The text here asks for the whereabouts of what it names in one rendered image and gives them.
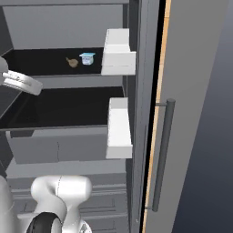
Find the tan garlic bulb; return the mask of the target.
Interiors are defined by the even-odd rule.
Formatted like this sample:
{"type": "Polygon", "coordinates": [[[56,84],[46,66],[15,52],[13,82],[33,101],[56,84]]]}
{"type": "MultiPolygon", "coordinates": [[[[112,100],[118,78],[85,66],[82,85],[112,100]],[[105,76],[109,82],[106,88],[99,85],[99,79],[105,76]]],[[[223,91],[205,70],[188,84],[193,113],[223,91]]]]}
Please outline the tan garlic bulb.
{"type": "Polygon", "coordinates": [[[69,58],[67,57],[67,58],[66,58],[66,61],[67,61],[68,64],[69,64],[71,67],[73,67],[73,68],[77,67],[77,65],[78,65],[78,61],[77,61],[76,59],[74,59],[74,58],[69,59],[69,58]]]}

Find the pale blue yogurt cup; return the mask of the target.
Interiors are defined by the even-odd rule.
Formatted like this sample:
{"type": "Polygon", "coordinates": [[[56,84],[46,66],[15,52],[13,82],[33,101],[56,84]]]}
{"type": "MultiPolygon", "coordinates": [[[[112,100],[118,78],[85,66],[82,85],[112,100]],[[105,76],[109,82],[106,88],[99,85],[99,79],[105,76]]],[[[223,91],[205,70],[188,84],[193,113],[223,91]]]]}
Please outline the pale blue yogurt cup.
{"type": "Polygon", "coordinates": [[[91,66],[94,63],[94,55],[95,53],[82,53],[80,55],[82,64],[84,66],[91,66]]]}

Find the black fridge shelf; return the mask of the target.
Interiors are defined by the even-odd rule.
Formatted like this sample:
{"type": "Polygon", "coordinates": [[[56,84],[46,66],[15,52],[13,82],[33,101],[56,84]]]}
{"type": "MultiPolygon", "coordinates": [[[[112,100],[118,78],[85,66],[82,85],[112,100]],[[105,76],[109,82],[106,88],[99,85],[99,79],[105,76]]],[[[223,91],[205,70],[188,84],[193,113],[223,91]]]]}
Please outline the black fridge shelf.
{"type": "Polygon", "coordinates": [[[11,50],[3,55],[9,69],[28,76],[100,74],[102,47],[11,50]],[[94,63],[84,66],[80,55],[95,53],[94,63]],[[76,59],[77,67],[71,67],[66,58],[76,59]]]}
{"type": "Polygon", "coordinates": [[[0,117],[0,130],[106,125],[110,98],[123,96],[121,86],[21,93],[0,117]]]}

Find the grey fridge door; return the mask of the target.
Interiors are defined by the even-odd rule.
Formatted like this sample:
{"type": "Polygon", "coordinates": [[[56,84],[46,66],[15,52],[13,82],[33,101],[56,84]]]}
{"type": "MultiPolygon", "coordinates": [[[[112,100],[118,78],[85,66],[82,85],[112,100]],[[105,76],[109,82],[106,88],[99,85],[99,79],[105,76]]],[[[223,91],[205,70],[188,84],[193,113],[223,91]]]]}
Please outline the grey fridge door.
{"type": "Polygon", "coordinates": [[[126,162],[129,233],[146,233],[153,203],[165,108],[156,103],[167,0],[130,0],[130,45],[137,51],[136,74],[127,81],[133,156],[126,162]]]}

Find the grey fridge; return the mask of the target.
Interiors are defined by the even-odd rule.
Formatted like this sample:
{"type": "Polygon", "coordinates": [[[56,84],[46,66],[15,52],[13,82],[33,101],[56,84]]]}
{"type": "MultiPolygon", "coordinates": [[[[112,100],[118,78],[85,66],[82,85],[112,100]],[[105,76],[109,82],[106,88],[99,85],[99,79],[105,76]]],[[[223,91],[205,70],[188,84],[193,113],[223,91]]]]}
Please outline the grey fridge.
{"type": "MultiPolygon", "coordinates": [[[[102,47],[106,31],[128,28],[127,0],[0,0],[0,117],[23,91],[3,85],[9,66],[3,55],[11,50],[102,47]]],[[[127,76],[53,75],[30,76],[44,89],[121,86],[127,76]]],[[[15,213],[29,214],[36,201],[31,195],[34,180],[43,176],[82,176],[92,183],[90,198],[78,206],[80,217],[92,233],[129,233],[126,159],[63,161],[17,164],[0,130],[0,176],[10,188],[15,213]]]]}

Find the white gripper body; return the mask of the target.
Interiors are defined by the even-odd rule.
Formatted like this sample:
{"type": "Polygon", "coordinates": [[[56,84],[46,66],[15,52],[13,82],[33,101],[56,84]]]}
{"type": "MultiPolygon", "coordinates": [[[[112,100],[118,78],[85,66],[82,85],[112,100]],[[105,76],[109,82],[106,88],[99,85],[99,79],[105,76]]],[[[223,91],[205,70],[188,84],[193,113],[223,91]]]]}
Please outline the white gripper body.
{"type": "Polygon", "coordinates": [[[9,70],[3,73],[3,85],[7,87],[12,87],[28,94],[39,96],[43,84],[30,76],[26,76],[21,73],[9,70]]]}

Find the white door bin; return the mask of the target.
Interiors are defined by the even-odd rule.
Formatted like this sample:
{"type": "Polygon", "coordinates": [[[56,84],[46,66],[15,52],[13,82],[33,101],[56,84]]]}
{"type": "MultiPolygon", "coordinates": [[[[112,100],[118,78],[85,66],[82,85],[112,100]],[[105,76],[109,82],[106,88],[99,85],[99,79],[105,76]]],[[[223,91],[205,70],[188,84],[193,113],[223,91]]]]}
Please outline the white door bin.
{"type": "Polygon", "coordinates": [[[106,159],[131,158],[132,152],[128,98],[111,97],[107,117],[106,159]]]}
{"type": "Polygon", "coordinates": [[[133,76],[136,73],[137,52],[130,50],[129,29],[106,31],[102,57],[102,76],[133,76]]]}

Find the grey fridge drawer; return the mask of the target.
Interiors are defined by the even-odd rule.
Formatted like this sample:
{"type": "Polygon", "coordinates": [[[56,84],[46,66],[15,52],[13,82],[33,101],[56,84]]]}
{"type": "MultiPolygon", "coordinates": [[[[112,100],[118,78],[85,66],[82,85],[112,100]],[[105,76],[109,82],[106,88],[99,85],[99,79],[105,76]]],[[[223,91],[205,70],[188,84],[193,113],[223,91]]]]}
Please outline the grey fridge drawer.
{"type": "Polygon", "coordinates": [[[106,158],[106,127],[6,131],[5,135],[17,164],[106,158]]]}

